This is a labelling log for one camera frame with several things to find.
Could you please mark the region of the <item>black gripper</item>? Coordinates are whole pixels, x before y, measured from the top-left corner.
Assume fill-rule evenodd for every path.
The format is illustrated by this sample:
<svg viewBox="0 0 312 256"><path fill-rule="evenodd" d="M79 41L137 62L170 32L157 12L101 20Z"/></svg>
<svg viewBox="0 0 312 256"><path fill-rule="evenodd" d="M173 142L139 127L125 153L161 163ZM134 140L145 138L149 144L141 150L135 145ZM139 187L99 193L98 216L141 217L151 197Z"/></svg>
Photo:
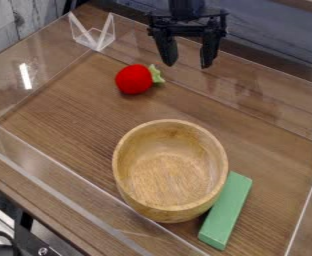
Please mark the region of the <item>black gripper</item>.
<svg viewBox="0 0 312 256"><path fill-rule="evenodd" d="M228 12L218 8L204 8L195 16L177 17L169 11L150 12L147 35L153 36L161 60L171 66L178 58L173 36L201 37L199 65L205 69L217 56L220 37L226 35Z"/></svg>

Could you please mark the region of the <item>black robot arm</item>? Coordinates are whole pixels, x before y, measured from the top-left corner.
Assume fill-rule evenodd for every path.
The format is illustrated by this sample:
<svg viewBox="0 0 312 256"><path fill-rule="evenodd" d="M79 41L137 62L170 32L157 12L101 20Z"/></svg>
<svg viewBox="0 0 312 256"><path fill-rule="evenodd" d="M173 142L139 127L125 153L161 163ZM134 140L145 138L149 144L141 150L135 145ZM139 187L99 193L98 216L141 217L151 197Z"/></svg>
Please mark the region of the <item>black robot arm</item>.
<svg viewBox="0 0 312 256"><path fill-rule="evenodd" d="M199 66L205 69L212 65L226 36L226 16L224 9L206 8L205 0L167 0L166 10L147 13L147 35L166 66L178 59L175 37L201 39Z"/></svg>

